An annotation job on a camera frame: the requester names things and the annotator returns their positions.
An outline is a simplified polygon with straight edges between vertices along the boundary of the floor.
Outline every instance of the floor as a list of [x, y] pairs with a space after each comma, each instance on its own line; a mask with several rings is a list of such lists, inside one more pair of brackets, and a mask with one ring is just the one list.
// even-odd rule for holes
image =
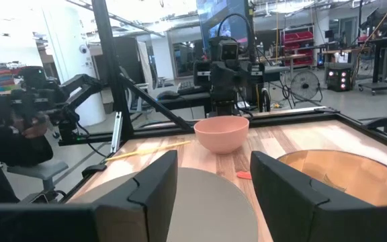
[[[324, 85], [324, 72], [313, 71], [318, 77], [322, 86]], [[363, 74], [372, 74], [372, 71], [368, 69], [363, 71]], [[281, 89], [270, 85], [271, 99], [274, 102], [283, 99]], [[323, 100], [319, 103], [323, 106], [330, 106], [332, 108], [340, 110], [343, 114], [351, 116], [361, 120], [362, 122], [368, 122], [374, 118], [387, 116], [387, 91], [377, 91], [375, 96], [371, 95], [367, 89], [360, 92], [357, 88], [347, 92], [334, 92], [327, 89], [322, 90]], [[102, 92], [103, 99], [108, 102], [111, 100], [111, 92], [108, 90]], [[287, 101], [280, 102], [283, 104], [282, 110], [289, 109]], [[296, 108], [305, 108], [314, 106], [311, 103], [304, 102], [296, 104]], [[176, 115], [181, 116], [186, 120], [192, 118], [203, 118], [204, 111], [202, 107], [194, 107], [192, 109], [186, 108], [182, 110], [174, 110]], [[140, 126], [141, 124], [154, 121], [164, 121], [166, 117], [160, 113], [152, 112], [147, 115], [141, 115], [134, 122], [134, 126]], [[90, 132], [111, 132], [114, 125], [114, 115], [108, 114], [107, 119], [94, 126], [87, 127]], [[54, 150], [54, 158], [49, 162], [56, 160], [64, 161], [69, 165], [69, 168], [63, 171], [61, 174], [55, 177], [55, 184], [57, 190], [68, 192], [73, 188], [82, 178], [81, 172], [90, 165], [95, 165], [103, 160], [103, 157], [94, 153], [87, 145], [72, 145], [67, 147], [60, 147], [57, 144], [57, 140], [48, 134], [48, 140], [51, 143]], [[108, 154], [110, 152], [109, 143], [95, 143], [93, 144], [97, 150], [101, 153]], [[41, 180], [36, 178], [30, 178], [22, 175], [6, 173], [7, 178], [10, 181], [16, 195], [22, 199], [33, 192], [39, 192], [42, 190]]]

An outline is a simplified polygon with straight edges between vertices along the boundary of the person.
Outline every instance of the person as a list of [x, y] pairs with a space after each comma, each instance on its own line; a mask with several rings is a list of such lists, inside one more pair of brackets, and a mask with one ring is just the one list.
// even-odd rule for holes
[[[23, 129], [22, 121], [13, 127], [0, 126], [0, 162], [8, 166], [34, 166], [53, 157], [52, 147], [44, 137], [46, 123], [33, 120], [30, 128]], [[16, 203], [14, 194], [6, 176], [0, 168], [0, 202]]]

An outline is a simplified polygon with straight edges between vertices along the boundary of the chopstick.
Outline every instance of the chopstick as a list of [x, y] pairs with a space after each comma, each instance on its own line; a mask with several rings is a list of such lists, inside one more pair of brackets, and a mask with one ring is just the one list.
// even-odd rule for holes
[[121, 158], [129, 157], [129, 156], [133, 156], [133, 155], [140, 155], [140, 154], [143, 154], [143, 153], [149, 153], [149, 152], [158, 151], [158, 150], [161, 150], [161, 149], [173, 148], [173, 147], [177, 147], [179, 145], [188, 144], [190, 142], [191, 141], [184, 141], [184, 142], [179, 142], [179, 143], [175, 143], [175, 144], [171, 144], [171, 145], [165, 145], [165, 146], [162, 146], [162, 147], [155, 147], [155, 148], [150, 148], [150, 149], [144, 149], [144, 150], [129, 152], [129, 153], [125, 153], [125, 154], [122, 154], [122, 155], [115, 156], [115, 157], [110, 157], [110, 158], [106, 159], [106, 161], [114, 161], [116, 159], [121, 159]]

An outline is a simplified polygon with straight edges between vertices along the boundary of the pillar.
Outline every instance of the pillar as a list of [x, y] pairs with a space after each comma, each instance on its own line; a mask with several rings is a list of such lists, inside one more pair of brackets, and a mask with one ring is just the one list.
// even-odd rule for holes
[[[325, 38], [325, 31], [329, 30], [329, 11], [313, 11], [314, 22], [314, 45], [318, 46], [328, 42]], [[319, 49], [314, 49], [314, 64], [317, 64], [317, 54]]]
[[165, 33], [165, 37], [150, 35], [152, 40], [153, 55], [155, 56], [155, 65], [158, 77], [165, 77], [173, 80], [175, 74], [175, 62], [173, 54], [173, 43], [170, 34]]
[[[78, 74], [96, 78], [83, 26], [75, 8], [65, 1], [52, 1], [42, 6], [47, 39], [61, 83]], [[80, 115], [79, 123], [82, 126], [94, 125], [105, 120], [100, 93], [91, 95], [75, 111]]]

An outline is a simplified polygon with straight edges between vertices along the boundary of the person's hand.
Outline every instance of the person's hand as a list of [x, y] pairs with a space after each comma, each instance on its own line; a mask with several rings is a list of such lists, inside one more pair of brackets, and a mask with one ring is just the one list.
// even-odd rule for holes
[[22, 132], [26, 138], [37, 138], [47, 132], [47, 122], [38, 122], [38, 119], [32, 119], [32, 126]]

